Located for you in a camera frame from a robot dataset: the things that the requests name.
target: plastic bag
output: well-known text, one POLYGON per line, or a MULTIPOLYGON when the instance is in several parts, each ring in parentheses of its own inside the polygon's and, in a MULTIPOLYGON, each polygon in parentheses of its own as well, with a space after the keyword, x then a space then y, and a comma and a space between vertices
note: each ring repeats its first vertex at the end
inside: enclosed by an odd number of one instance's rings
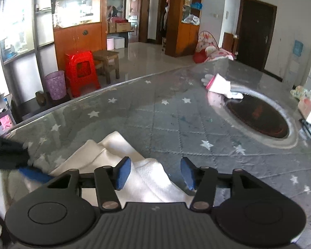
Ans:
POLYGON ((193 25, 199 25, 199 18, 195 15, 189 14, 183 21, 183 23, 191 23, 193 25))

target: trash can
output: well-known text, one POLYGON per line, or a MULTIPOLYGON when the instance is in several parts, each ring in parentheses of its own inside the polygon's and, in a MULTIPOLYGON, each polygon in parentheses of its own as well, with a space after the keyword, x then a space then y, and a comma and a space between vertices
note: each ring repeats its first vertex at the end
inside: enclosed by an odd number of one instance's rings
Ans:
POLYGON ((59 100, 67 94, 64 71, 60 70, 46 75, 45 82, 53 100, 59 100))

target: red stool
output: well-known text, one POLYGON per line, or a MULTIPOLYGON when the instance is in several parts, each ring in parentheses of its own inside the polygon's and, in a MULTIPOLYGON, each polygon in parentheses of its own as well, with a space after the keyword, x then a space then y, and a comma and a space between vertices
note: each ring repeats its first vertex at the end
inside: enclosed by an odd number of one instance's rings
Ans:
POLYGON ((90 83, 100 89, 91 51, 66 54, 66 78, 73 97, 79 97, 80 88, 90 83))

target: beige cloth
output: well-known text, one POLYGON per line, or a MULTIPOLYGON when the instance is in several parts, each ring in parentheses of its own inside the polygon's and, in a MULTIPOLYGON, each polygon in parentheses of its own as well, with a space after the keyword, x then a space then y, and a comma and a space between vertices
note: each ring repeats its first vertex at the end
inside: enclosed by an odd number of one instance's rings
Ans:
MULTIPOLYGON (((98 144, 88 140, 50 174, 57 176, 73 168, 79 169, 80 173, 90 173, 101 166, 116 166, 125 156, 131 158, 132 164, 123 189, 116 191, 122 207, 126 202, 185 202, 189 207, 193 197, 169 180, 163 166, 156 159, 145 159, 117 131, 98 144)), ((27 181, 27 186, 32 190, 37 184, 27 181)), ((82 198, 93 206, 98 206, 95 189, 82 189, 82 198)))

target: black circular cooktop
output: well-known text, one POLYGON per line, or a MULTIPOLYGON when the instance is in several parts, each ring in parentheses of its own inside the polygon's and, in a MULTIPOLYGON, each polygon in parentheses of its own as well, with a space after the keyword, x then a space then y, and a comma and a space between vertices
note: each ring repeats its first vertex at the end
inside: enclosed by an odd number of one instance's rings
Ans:
POLYGON ((285 138, 289 133, 282 115, 264 100, 244 94, 241 100, 225 98, 225 103, 236 118, 264 135, 285 138))

